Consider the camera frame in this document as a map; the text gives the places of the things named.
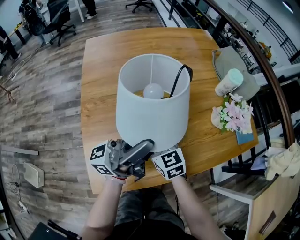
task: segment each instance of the light bulb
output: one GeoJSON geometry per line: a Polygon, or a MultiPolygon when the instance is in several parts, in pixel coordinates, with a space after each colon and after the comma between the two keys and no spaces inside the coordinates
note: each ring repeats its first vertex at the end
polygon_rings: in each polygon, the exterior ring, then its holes
{"type": "Polygon", "coordinates": [[[144,98],[162,99],[163,96],[164,90],[157,83],[150,83],[144,89],[144,98]]]}

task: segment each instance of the flower bouquet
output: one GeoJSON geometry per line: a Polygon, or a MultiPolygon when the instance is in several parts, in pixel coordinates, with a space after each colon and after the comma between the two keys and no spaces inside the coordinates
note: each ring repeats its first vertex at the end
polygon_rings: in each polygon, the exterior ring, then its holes
{"type": "Polygon", "coordinates": [[[231,94],[224,96],[222,106],[213,107],[211,122],[217,128],[225,131],[238,131],[242,134],[252,133],[251,115],[253,107],[247,105],[242,96],[231,94]]]}

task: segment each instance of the white lampshade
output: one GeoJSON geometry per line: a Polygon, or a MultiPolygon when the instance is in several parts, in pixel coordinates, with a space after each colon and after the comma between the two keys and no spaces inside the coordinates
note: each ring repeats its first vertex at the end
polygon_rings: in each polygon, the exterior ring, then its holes
{"type": "Polygon", "coordinates": [[[173,97],[150,99],[136,95],[150,83],[159,84],[171,93],[182,63],[160,54],[132,58],[119,73],[116,124],[129,145],[152,139],[152,152],[169,149],[179,143],[188,127],[190,76],[184,68],[173,97]]]}

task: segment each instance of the mint green lid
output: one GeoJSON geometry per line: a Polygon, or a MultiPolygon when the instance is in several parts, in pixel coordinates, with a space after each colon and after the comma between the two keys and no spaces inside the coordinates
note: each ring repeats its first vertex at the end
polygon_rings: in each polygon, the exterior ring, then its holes
{"type": "Polygon", "coordinates": [[[244,81],[243,74],[236,68],[230,69],[228,71],[228,77],[230,81],[236,86],[240,86],[244,81]]]}

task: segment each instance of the gray shorts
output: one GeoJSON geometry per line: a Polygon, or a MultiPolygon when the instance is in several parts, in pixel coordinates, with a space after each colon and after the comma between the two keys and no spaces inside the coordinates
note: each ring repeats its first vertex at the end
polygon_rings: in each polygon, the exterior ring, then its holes
{"type": "Polygon", "coordinates": [[[120,198],[115,225],[142,218],[169,221],[184,231],[181,218],[169,205],[163,192],[156,187],[125,192],[120,198]]]}

